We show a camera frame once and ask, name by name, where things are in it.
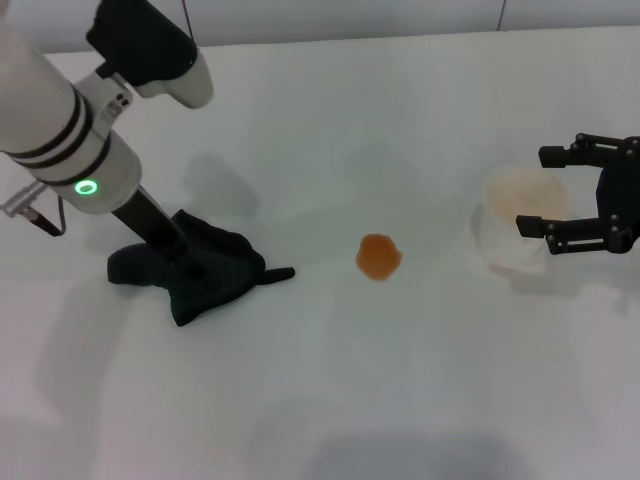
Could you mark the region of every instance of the white wall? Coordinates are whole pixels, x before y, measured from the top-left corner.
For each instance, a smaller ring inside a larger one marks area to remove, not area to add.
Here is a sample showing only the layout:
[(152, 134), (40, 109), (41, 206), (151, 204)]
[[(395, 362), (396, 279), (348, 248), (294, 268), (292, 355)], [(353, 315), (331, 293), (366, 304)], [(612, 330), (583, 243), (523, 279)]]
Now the white wall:
[(640, 0), (507, 0), (501, 29), (639, 24)]
[[(85, 40), (98, 0), (11, 0), (7, 19), (46, 52), (90, 50)], [(180, 0), (151, 0), (176, 25), (186, 30)]]
[(196, 41), (225, 45), (495, 30), (502, 0), (187, 0), (187, 6)]

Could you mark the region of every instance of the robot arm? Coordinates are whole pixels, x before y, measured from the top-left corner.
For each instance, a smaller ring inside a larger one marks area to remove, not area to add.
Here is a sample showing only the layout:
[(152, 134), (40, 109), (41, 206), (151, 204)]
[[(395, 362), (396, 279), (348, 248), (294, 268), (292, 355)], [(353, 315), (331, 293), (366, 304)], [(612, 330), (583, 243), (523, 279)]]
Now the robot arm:
[(579, 134), (568, 150), (542, 147), (543, 168), (588, 165), (601, 168), (596, 189), (598, 217), (555, 221), (518, 216), (523, 237), (544, 238), (552, 255), (606, 250), (627, 253), (640, 236), (640, 138), (624, 140)]
[[(133, 101), (125, 83), (146, 98), (208, 103), (209, 70), (191, 39), (146, 0), (102, 0), (87, 40), (105, 62), (72, 85), (0, 20), (0, 151), (36, 178), (0, 209), (53, 236), (66, 227), (62, 199), (85, 213), (113, 213), (145, 243), (111, 255), (109, 281), (167, 289), (179, 326), (293, 277), (292, 268), (266, 270), (241, 235), (183, 211), (166, 215), (140, 186), (138, 156), (112, 130)], [(61, 228), (31, 207), (46, 188), (59, 196)]]
[[(71, 85), (0, 23), (0, 150), (78, 210), (101, 214), (124, 205), (141, 179), (137, 155), (111, 129), (133, 101), (124, 83), (189, 108), (213, 87), (193, 42), (146, 0), (103, 1), (87, 38), (105, 63)], [(15, 214), (12, 200), (4, 209)]]

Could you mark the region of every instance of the green indicator light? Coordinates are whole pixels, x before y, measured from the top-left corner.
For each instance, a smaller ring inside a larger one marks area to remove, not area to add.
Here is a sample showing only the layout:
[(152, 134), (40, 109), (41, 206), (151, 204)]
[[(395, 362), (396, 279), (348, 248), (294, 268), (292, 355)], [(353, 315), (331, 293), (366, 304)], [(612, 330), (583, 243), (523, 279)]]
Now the green indicator light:
[(98, 184), (93, 180), (81, 180), (76, 183), (76, 193), (78, 195), (93, 195), (98, 191)]

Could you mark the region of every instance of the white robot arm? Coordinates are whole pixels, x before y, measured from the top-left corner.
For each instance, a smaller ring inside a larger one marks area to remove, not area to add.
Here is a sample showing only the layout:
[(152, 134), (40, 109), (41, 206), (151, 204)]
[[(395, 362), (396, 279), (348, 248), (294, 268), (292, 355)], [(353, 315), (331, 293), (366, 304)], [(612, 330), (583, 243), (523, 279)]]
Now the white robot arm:
[[(62, 199), (112, 213), (145, 243), (109, 257), (109, 281), (165, 288), (179, 326), (256, 285), (292, 278), (293, 268), (267, 270), (241, 235), (184, 211), (166, 215), (140, 186), (137, 155), (111, 130), (133, 101), (125, 83), (189, 108), (210, 100), (209, 70), (193, 41), (147, 0), (102, 0), (87, 40), (105, 63), (71, 85), (0, 19), (0, 150), (36, 178), (0, 208), (52, 236), (66, 228)], [(61, 228), (31, 207), (46, 188), (59, 196)]]
[(189, 108), (212, 97), (202, 54), (146, 0), (104, 0), (87, 38), (106, 62), (72, 85), (0, 19), (0, 151), (37, 179), (3, 206), (10, 216), (46, 187), (90, 214), (133, 197), (140, 161), (111, 129), (133, 101), (125, 82)]

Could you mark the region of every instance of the orange object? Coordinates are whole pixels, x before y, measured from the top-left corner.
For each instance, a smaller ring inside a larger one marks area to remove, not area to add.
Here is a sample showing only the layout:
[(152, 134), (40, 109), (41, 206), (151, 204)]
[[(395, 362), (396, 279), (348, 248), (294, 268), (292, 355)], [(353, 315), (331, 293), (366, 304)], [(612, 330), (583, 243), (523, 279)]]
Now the orange object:
[(402, 262), (402, 252), (396, 248), (391, 237), (372, 233), (360, 242), (356, 265), (371, 280), (388, 279)]

